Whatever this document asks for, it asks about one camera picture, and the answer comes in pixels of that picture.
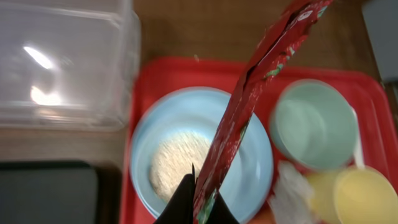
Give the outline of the white plastic spoon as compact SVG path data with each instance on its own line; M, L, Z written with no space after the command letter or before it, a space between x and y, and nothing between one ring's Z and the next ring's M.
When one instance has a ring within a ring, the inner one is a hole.
M357 168L359 169L365 169L366 165L364 163L364 154L363 154L363 147L361 143L361 135L359 132L359 121L358 121L358 115L356 114L354 108L351 108L355 121L356 121L356 129L358 131L357 138L356 138L356 144L354 147L354 153L353 153L353 161L354 164Z

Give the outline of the red snack wrapper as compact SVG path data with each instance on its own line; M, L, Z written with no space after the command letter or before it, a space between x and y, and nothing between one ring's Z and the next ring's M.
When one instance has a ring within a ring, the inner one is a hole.
M194 224L207 222L262 92L292 58L332 1L294 0L279 20L266 29L234 88L198 175L193 198Z

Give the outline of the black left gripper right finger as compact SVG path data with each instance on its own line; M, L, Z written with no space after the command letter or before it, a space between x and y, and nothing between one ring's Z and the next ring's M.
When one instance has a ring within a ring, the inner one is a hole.
M239 224L218 192L206 224Z

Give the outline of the white tissue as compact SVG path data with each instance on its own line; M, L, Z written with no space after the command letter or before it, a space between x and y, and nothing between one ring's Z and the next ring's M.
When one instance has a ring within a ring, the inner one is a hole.
M316 223L308 206L314 193L308 180L287 161L279 162L278 172L274 195L268 200L276 224Z

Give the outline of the light blue bowl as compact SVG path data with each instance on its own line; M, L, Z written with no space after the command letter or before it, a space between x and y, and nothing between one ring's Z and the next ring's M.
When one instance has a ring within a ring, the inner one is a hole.
M181 131L213 140L230 95L215 88L192 87L169 93L144 114L132 137L130 176L145 208L158 218L167 202L149 179L150 164L161 141ZM271 144L262 123L252 116L243 141L220 187L230 212L247 223L265 202L274 171Z

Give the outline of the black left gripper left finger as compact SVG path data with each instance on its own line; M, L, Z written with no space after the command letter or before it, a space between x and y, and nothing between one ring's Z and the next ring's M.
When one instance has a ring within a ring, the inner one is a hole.
M195 194L195 168L184 175L163 212L154 224L192 224L193 197Z

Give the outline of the cooked rice pile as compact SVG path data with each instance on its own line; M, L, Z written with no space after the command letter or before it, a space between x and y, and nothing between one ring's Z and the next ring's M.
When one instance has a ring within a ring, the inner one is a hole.
M149 172L159 198L168 202L185 175L201 171L210 144L208 138L193 131L174 133L159 143Z

